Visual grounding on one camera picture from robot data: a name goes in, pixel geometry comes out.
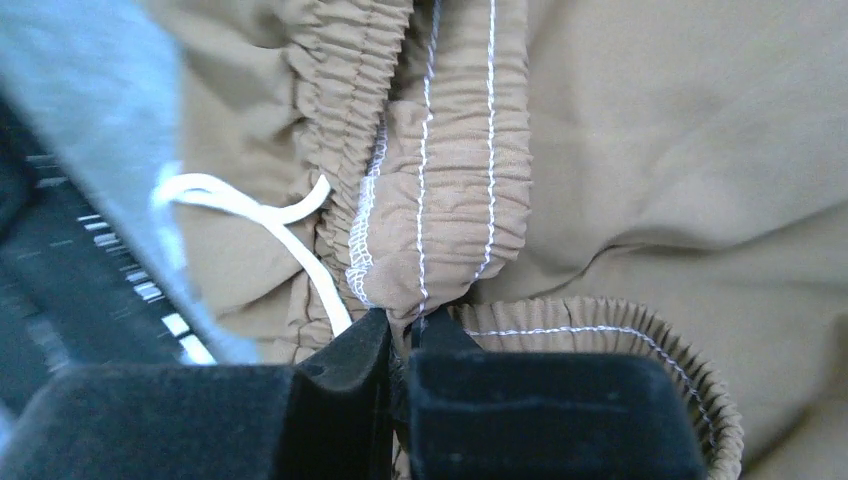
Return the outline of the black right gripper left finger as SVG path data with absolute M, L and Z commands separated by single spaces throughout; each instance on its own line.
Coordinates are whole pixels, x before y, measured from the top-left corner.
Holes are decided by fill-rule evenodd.
M 371 310 L 297 365 L 69 369 L 25 409 L 5 479 L 386 479 L 390 335 Z

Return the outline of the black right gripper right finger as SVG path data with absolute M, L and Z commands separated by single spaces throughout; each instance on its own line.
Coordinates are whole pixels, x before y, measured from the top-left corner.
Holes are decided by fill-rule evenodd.
M 407 367 L 416 479 L 703 479 L 671 375 L 650 358 L 484 351 L 438 310 Z

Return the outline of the tan brown shorts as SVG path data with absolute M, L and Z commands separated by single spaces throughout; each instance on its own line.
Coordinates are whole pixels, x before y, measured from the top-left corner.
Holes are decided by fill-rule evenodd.
M 217 323 L 664 364 L 712 479 L 847 475 L 843 1 L 151 1 Z

